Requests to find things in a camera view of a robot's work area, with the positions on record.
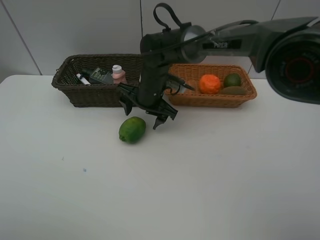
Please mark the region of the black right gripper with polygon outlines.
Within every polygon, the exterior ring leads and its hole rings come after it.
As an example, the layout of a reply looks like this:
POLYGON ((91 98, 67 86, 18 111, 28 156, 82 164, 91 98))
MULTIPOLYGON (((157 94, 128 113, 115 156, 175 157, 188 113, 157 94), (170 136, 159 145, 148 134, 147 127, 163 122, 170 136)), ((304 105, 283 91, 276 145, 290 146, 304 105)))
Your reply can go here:
POLYGON ((138 85, 119 83, 117 86, 120 92, 119 102, 125 115, 128 116, 134 106, 145 110, 148 114, 156 116, 153 130, 164 124, 168 117, 174 120, 178 111, 163 99, 168 73, 168 65, 160 67, 144 65, 138 85))

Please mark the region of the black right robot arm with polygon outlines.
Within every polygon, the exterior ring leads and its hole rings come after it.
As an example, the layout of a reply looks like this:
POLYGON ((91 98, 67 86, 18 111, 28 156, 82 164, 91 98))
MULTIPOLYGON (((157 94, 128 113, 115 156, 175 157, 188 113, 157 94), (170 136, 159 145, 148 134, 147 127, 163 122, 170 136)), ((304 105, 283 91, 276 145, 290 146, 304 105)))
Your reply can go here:
POLYGON ((137 106, 156 116, 155 126, 177 115, 163 99, 170 67, 200 63, 207 56, 249 57, 256 72, 264 72, 280 96, 309 104, 320 102, 318 17, 242 20, 210 31, 191 24, 175 30, 165 26, 162 32, 141 39, 140 53, 139 85, 119 84, 119 101, 126 115, 137 106))

